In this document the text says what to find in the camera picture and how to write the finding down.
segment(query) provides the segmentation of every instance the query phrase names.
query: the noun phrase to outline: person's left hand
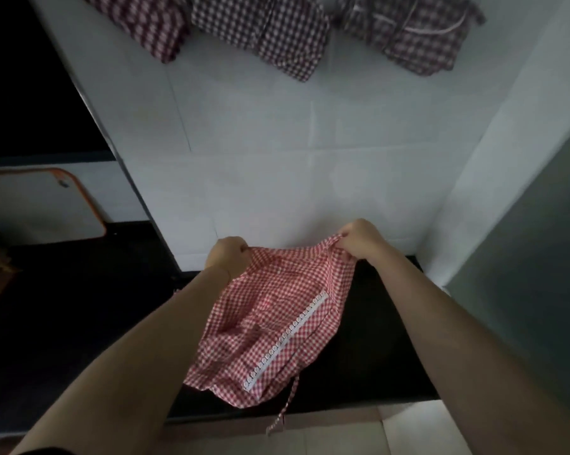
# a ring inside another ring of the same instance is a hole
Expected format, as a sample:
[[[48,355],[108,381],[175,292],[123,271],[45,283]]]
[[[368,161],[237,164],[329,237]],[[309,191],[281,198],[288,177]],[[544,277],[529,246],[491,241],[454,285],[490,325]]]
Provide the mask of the person's left hand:
[[[239,277],[249,266],[251,255],[249,246],[240,236],[222,238],[209,252],[205,268],[220,267],[228,272],[230,281]]]

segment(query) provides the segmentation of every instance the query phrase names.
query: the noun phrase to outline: gingham cloth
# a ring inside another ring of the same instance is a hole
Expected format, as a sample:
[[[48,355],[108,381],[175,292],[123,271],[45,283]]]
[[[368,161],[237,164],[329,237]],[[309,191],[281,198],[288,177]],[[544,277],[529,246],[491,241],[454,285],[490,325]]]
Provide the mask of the gingham cloth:
[[[164,64],[175,59],[190,27],[184,0],[85,0]]]
[[[192,23],[299,81],[314,72],[331,29],[318,0],[194,0]]]
[[[340,28],[417,73],[451,70],[472,21],[486,21],[471,0],[337,0]]]
[[[214,305],[184,383],[244,408],[273,398],[311,364],[338,330],[352,282],[355,262],[334,247],[340,238],[252,247],[249,268]]]

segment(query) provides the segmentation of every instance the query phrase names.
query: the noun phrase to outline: forearm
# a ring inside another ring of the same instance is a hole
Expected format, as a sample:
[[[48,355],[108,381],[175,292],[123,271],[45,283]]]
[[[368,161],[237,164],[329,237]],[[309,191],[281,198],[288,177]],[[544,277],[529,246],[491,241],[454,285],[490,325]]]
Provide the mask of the forearm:
[[[95,359],[14,453],[47,445],[77,455],[147,450],[228,281],[221,268],[201,272]]]
[[[473,452],[570,453],[570,416],[498,339],[396,249],[377,256],[371,263]]]

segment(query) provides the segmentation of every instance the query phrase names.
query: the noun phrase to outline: hand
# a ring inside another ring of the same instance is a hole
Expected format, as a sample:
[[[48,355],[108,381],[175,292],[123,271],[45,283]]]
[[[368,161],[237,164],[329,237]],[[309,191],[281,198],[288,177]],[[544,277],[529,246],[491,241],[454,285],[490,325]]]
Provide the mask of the hand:
[[[378,229],[364,218],[345,225],[339,233],[344,237],[335,245],[355,258],[364,258],[373,264],[380,252],[388,246]]]
[[[212,247],[205,268],[219,267],[228,272],[230,281],[238,278],[249,266],[251,255],[249,246],[240,236],[222,238]]]

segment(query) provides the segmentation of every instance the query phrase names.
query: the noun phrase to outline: tile floor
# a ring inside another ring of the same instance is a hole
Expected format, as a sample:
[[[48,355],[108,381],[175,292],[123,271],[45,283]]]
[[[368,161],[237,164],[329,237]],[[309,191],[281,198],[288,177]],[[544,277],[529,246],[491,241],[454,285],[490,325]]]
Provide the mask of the tile floor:
[[[152,455],[471,455],[442,401],[380,409],[385,420],[160,442]]]

